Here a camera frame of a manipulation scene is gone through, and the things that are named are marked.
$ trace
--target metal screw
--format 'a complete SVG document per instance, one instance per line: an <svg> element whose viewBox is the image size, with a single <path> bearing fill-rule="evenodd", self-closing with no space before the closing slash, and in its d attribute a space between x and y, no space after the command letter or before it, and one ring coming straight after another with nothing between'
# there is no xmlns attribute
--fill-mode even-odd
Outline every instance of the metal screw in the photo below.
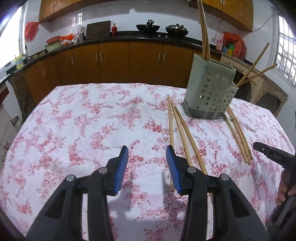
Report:
<svg viewBox="0 0 296 241"><path fill-rule="evenodd" d="M66 177L66 180L69 182L72 182L74 180L74 178L75 178L75 176L71 174Z"/></svg>
<svg viewBox="0 0 296 241"><path fill-rule="evenodd" d="M196 172L196 168L195 168L195 167L188 167L188 168L187 168L187 171L188 171L189 173L195 173L195 172Z"/></svg>
<svg viewBox="0 0 296 241"><path fill-rule="evenodd" d="M101 167L101 168L99 169L99 173L101 173L101 174L104 174L104 173L106 173L106 172L108 172L108 169L107 169L106 167Z"/></svg>
<svg viewBox="0 0 296 241"><path fill-rule="evenodd" d="M229 179L229 176L228 176L227 174L222 174L222 175L221 175L221 179L222 179L223 181L227 181L227 180Z"/></svg>

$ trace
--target hanging red bag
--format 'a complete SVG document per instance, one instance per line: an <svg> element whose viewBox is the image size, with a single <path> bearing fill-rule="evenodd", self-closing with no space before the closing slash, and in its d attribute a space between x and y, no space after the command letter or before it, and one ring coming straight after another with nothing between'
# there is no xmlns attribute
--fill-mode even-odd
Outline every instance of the hanging red bag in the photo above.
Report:
<svg viewBox="0 0 296 241"><path fill-rule="evenodd" d="M25 27L25 40L26 42L31 42L36 34L38 29L39 23L38 22L28 22Z"/></svg>

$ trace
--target red floral pattern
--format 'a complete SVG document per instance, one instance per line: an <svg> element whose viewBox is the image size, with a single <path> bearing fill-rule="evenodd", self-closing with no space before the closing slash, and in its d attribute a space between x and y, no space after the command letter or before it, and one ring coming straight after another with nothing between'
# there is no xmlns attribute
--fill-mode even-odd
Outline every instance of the red floral pattern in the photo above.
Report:
<svg viewBox="0 0 296 241"><path fill-rule="evenodd" d="M140 83L89 84L55 88L30 114L7 152L0 174L0 206L21 233L28 232L67 175L91 174L126 145L129 161L123 188L117 197L108 197L114 238L180 240L187 196L170 192L169 187L167 94L184 117L209 175L227 173L267 224L282 168L254 150L253 162L245 164L223 119L185 116L180 106L185 89ZM238 99L231 107L250 147L261 141L295 153L270 111ZM175 120L173 130L176 154L185 157ZM189 150L200 168L190 144ZM87 240L87 196L83 210L83 238ZM212 226L211 208L208 217ZM208 228L207 238L212 235Z"/></svg>

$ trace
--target table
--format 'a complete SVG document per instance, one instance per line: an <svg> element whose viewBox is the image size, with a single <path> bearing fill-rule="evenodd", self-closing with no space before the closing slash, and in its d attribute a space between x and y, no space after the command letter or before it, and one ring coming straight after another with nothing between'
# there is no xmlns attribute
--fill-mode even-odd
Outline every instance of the table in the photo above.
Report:
<svg viewBox="0 0 296 241"><path fill-rule="evenodd" d="M132 84L88 84L56 87L30 114L8 151L0 174L0 206L26 235L44 203L69 174L91 174L129 149L122 190L108 197L115 239L179 240L187 196L170 192L165 159L169 145L167 94L192 133L209 175L227 173L264 224L275 207L282 168L252 150L250 166L224 120L185 116L185 89ZM255 141L295 153L269 110L233 99L231 108L250 147ZM185 157L175 120L175 151ZM199 168L190 146L194 165ZM83 237L87 207L83 203ZM212 235L210 199L207 236Z"/></svg>

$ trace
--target kitchen cabinet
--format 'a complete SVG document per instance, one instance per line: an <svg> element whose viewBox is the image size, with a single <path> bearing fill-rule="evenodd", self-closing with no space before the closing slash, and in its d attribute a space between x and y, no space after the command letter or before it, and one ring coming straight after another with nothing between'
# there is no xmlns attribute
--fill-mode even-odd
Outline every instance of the kitchen cabinet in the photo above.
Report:
<svg viewBox="0 0 296 241"><path fill-rule="evenodd" d="M161 84L186 88L193 49L169 44L163 45L161 55Z"/></svg>
<svg viewBox="0 0 296 241"><path fill-rule="evenodd" d="M41 61L26 69L26 77L31 89L33 99L37 105L50 91L46 84L43 65Z"/></svg>
<svg viewBox="0 0 296 241"><path fill-rule="evenodd" d="M222 1L223 0L203 0L202 3L222 11Z"/></svg>
<svg viewBox="0 0 296 241"><path fill-rule="evenodd" d="M239 0L223 0L222 12L239 21Z"/></svg>
<svg viewBox="0 0 296 241"><path fill-rule="evenodd" d="M54 13L54 0L42 0L39 12L39 22Z"/></svg>
<svg viewBox="0 0 296 241"><path fill-rule="evenodd" d="M250 0L239 1L239 22L245 25L249 30L253 30L253 2Z"/></svg>
<svg viewBox="0 0 296 241"><path fill-rule="evenodd" d="M67 49L55 54L54 62L61 85L79 84L79 79L74 66L74 51Z"/></svg>
<svg viewBox="0 0 296 241"><path fill-rule="evenodd" d="M101 83L99 45L85 45L74 48L74 68L78 83Z"/></svg>
<svg viewBox="0 0 296 241"><path fill-rule="evenodd" d="M54 13L73 4L73 0L55 0Z"/></svg>
<svg viewBox="0 0 296 241"><path fill-rule="evenodd" d="M162 50L162 43L131 42L130 77L132 83L160 84L160 55Z"/></svg>
<svg viewBox="0 0 296 241"><path fill-rule="evenodd" d="M54 57L49 56L45 60L42 60L42 66L46 84L49 91L52 91L54 88L60 85Z"/></svg>
<svg viewBox="0 0 296 241"><path fill-rule="evenodd" d="M129 83L130 42L100 43L100 64L103 83Z"/></svg>

